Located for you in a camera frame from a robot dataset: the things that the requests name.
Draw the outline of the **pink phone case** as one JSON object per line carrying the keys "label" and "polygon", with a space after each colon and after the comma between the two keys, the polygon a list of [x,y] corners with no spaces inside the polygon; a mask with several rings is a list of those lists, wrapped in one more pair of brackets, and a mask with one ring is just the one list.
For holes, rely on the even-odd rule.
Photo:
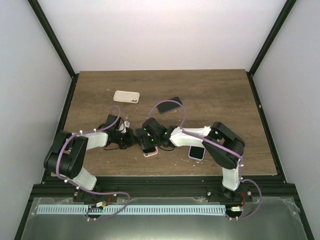
{"label": "pink phone case", "polygon": [[156,152],[149,153],[149,154],[144,154],[144,153],[142,152],[142,153],[143,153],[143,156],[146,157],[146,158],[148,158],[148,157],[152,157],[152,156],[157,155],[158,152],[159,152],[159,150],[158,150],[158,147],[157,147],[157,146],[155,146],[155,147],[157,148],[157,151],[156,151]]}

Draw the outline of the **beige phone case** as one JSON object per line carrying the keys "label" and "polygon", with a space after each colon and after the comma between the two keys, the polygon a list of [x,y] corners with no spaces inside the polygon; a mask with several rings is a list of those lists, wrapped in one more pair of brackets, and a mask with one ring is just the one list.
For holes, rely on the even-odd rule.
{"label": "beige phone case", "polygon": [[137,104],[139,102],[139,99],[139,92],[116,90],[113,95],[113,100],[120,103]]}

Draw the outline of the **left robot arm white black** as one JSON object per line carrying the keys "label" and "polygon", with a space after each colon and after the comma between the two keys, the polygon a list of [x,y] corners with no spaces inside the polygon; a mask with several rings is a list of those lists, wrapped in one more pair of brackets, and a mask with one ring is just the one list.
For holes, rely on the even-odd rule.
{"label": "left robot arm white black", "polygon": [[109,114],[106,122],[92,131],[72,133],[61,130],[54,138],[43,166],[64,180],[70,180],[76,187],[85,189],[85,197],[97,202],[102,196],[102,189],[96,185],[97,178],[83,166],[86,151],[106,148],[110,144],[116,144],[117,150],[125,150],[137,143],[130,123]]}

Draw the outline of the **black phone teal edge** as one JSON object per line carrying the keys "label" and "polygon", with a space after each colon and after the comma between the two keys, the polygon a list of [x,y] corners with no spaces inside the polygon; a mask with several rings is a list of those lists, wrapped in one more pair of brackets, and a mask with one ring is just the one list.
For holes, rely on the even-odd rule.
{"label": "black phone teal edge", "polygon": [[142,152],[144,154],[151,154],[151,153],[154,153],[156,151],[157,151],[157,148],[155,146],[149,147],[149,148],[145,148],[145,149],[142,150]]}

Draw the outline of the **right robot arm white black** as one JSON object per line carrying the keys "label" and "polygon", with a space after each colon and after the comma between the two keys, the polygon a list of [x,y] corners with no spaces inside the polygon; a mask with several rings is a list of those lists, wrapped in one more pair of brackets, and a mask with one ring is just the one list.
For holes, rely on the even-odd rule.
{"label": "right robot arm white black", "polygon": [[172,125],[166,128],[155,118],[148,118],[136,129],[142,150],[158,147],[196,147],[205,149],[222,168],[222,195],[229,202],[240,196],[241,163],[245,141],[221,122],[202,128],[183,128]]}

